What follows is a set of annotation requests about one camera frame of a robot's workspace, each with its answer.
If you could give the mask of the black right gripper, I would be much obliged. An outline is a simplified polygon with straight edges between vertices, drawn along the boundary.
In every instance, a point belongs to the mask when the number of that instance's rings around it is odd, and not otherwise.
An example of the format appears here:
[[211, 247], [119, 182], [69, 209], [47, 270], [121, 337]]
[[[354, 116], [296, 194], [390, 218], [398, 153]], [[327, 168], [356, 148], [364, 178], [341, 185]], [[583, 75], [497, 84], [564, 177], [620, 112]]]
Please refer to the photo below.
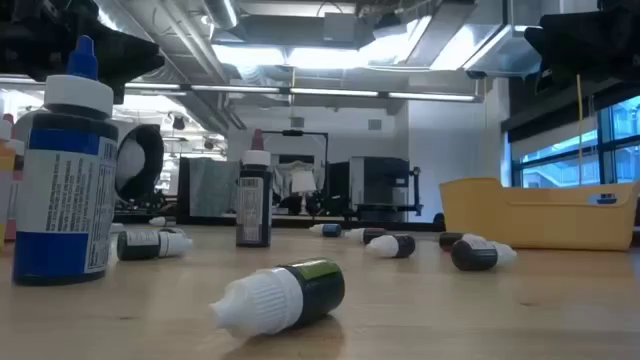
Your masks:
[[[596, 11], [571, 14], [568, 34], [578, 51], [571, 67], [583, 75], [640, 83], [640, 0], [597, 0], [597, 4]], [[553, 30], [560, 19], [561, 14], [544, 15], [537, 27], [524, 31], [524, 38], [541, 57], [536, 93], [565, 82]]]

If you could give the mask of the large blue food coloring bottle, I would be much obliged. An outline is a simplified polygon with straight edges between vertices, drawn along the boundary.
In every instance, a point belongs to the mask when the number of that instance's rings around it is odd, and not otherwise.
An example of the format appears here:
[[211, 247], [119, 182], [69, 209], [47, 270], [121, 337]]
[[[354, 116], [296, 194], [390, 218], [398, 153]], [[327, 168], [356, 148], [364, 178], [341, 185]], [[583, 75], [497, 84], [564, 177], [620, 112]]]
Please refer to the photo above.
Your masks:
[[112, 89], [98, 80], [94, 42], [78, 38], [65, 73], [45, 81], [29, 113], [17, 198], [12, 280], [24, 286], [104, 276], [114, 215], [119, 133]]

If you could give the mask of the large pink food coloring bottle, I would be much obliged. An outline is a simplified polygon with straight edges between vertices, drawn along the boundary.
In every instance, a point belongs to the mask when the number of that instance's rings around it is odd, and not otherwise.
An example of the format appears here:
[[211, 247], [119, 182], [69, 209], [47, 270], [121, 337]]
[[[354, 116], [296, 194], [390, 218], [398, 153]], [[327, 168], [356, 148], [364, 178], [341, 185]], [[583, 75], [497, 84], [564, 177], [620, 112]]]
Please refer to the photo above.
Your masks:
[[12, 243], [16, 239], [17, 199], [23, 178], [25, 145], [23, 141], [16, 138], [15, 129], [13, 128], [13, 115], [10, 113], [5, 113], [3, 115], [3, 120], [12, 126], [11, 139], [9, 140], [8, 146], [15, 152], [12, 184], [10, 187], [10, 197], [8, 203], [7, 225], [4, 237], [4, 241], [6, 243]]

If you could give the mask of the large purple food coloring bottle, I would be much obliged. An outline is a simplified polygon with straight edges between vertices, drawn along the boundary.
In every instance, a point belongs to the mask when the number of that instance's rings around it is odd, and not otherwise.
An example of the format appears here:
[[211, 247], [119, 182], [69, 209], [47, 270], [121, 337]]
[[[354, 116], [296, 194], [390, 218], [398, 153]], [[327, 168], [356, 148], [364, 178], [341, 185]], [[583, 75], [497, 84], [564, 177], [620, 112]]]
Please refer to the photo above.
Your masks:
[[240, 162], [236, 203], [236, 246], [268, 248], [272, 225], [271, 153], [263, 133], [254, 131], [251, 147]]

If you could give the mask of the small brown dropper bottle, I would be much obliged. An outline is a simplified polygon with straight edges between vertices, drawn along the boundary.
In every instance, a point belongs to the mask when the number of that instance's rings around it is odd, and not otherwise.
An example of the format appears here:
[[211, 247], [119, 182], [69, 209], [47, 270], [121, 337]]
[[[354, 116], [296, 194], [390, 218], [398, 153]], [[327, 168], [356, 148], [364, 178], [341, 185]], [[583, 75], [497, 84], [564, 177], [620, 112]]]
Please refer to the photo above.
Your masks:
[[358, 241], [361, 244], [367, 245], [374, 238], [387, 234], [387, 230], [384, 228], [357, 228], [348, 230], [345, 236], [351, 240]]

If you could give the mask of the small blue dropper bottle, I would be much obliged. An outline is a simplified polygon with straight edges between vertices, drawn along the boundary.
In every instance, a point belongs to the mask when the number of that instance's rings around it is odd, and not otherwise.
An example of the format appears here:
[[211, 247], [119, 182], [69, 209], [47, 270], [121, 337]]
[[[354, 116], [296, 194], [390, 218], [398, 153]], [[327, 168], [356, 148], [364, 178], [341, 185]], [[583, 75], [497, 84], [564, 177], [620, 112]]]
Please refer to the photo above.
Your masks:
[[338, 238], [342, 235], [341, 226], [334, 223], [315, 224], [309, 230], [313, 234], [326, 238]]

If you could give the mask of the small green dropper bottle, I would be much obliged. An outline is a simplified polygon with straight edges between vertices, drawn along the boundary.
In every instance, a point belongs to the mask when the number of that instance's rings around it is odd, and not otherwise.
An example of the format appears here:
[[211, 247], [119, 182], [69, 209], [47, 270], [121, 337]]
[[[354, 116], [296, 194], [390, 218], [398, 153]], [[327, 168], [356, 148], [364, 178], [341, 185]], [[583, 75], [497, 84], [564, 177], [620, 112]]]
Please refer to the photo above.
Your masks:
[[209, 311], [215, 328], [234, 337], [272, 335], [325, 317], [341, 304], [345, 289], [343, 272], [334, 261], [306, 259], [229, 283]]

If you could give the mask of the white cylindrical projector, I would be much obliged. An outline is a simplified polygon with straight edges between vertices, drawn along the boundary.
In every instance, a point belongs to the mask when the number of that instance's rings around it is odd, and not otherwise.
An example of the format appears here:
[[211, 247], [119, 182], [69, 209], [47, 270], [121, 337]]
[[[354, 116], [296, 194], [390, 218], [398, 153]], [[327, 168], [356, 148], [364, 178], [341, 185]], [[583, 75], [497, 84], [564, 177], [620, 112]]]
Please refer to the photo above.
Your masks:
[[107, 236], [115, 203], [150, 191], [164, 154], [156, 125], [91, 121], [44, 109], [23, 114], [16, 135], [25, 144], [20, 235], [78, 234], [93, 241]]

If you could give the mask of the gray fabric partition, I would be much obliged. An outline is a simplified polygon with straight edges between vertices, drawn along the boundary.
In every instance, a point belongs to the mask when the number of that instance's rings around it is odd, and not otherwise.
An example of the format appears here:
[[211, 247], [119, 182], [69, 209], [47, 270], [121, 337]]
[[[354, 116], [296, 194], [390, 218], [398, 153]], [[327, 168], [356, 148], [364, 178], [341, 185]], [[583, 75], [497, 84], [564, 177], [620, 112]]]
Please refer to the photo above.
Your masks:
[[210, 158], [179, 161], [177, 220], [181, 224], [209, 224], [235, 214], [240, 164]]

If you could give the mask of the white draped cloth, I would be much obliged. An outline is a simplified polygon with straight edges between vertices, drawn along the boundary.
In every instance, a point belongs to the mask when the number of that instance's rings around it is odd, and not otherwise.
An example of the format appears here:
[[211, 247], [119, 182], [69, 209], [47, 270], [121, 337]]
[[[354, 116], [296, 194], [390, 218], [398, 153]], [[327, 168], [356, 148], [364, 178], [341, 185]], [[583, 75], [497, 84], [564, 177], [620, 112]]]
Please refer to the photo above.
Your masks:
[[292, 172], [295, 170], [311, 170], [314, 174], [316, 188], [318, 190], [318, 181], [315, 176], [315, 167], [313, 164], [302, 161], [294, 161], [291, 163], [277, 164], [274, 166], [274, 192], [282, 199], [291, 196]]

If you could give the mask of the long linear ceiling light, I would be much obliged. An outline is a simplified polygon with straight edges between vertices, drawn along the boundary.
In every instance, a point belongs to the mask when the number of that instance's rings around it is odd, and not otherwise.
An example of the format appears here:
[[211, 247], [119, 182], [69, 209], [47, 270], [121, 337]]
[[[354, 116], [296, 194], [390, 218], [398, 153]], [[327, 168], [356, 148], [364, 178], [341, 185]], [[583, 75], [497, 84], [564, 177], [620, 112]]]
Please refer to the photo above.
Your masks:
[[478, 95], [448, 94], [448, 93], [417, 93], [379, 90], [349, 90], [333, 88], [312, 88], [299, 86], [253, 86], [253, 85], [229, 85], [229, 84], [192, 84], [185, 82], [145, 82], [133, 81], [124, 83], [117, 79], [115, 82], [106, 81], [108, 85], [115, 85], [117, 89], [125, 91], [155, 91], [167, 94], [187, 92], [215, 92], [259, 95], [304, 95], [322, 97], [353, 97], [376, 98], [386, 100], [413, 100], [413, 101], [442, 101], [442, 102], [476, 102]]

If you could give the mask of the rectangular metal air duct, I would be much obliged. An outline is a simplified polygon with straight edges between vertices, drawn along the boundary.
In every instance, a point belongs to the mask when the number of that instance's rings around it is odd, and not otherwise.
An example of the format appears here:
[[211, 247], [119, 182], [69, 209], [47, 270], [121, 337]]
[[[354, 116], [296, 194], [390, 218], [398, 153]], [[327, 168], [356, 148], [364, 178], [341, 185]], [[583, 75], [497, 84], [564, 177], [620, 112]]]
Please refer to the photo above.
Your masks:
[[464, 70], [490, 76], [526, 76], [541, 56], [524, 38], [527, 25], [465, 24], [445, 45], [431, 70]]

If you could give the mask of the round metal air duct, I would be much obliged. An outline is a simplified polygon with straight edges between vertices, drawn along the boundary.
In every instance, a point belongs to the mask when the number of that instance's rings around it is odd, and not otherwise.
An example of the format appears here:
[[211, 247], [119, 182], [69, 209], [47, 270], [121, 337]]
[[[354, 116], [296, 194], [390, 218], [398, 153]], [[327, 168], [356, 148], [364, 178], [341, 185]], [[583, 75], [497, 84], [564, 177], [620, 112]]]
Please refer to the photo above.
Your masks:
[[236, 0], [202, 0], [202, 3], [216, 28], [227, 30], [238, 25]]

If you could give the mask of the black metal frame rig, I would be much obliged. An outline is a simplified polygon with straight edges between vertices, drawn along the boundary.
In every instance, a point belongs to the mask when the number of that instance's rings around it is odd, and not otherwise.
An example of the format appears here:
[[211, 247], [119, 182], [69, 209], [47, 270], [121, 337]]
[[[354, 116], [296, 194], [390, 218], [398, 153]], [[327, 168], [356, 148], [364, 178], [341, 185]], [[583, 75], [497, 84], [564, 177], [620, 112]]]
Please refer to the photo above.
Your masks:
[[281, 136], [285, 136], [285, 137], [303, 137], [303, 136], [321, 136], [324, 138], [325, 141], [325, 145], [324, 145], [324, 168], [325, 168], [325, 175], [328, 176], [328, 174], [330, 173], [330, 169], [329, 169], [329, 133], [327, 132], [308, 132], [308, 131], [303, 131], [303, 130], [296, 130], [296, 129], [290, 129], [290, 130], [280, 130], [280, 131], [275, 131], [275, 130], [261, 130], [261, 133], [263, 135], [265, 134], [275, 134], [275, 135], [281, 135]]

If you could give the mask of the black aluminium table frame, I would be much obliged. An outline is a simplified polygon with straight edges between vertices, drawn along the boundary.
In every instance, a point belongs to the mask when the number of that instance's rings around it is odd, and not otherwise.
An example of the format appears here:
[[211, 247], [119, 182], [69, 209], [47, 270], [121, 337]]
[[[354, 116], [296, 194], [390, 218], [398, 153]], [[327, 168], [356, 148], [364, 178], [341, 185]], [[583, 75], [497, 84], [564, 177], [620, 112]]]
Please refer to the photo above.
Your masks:
[[[177, 217], [180, 225], [198, 226], [232, 226], [235, 225], [234, 217]], [[345, 221], [344, 219], [330, 219], [328, 217], [309, 218], [302, 216], [273, 216], [273, 228], [302, 229], [316, 224], [339, 224], [343, 229], [353, 228], [385, 228], [392, 231], [409, 232], [444, 232], [446, 227], [442, 223], [401, 223], [401, 222], [375, 222], [375, 221]]]

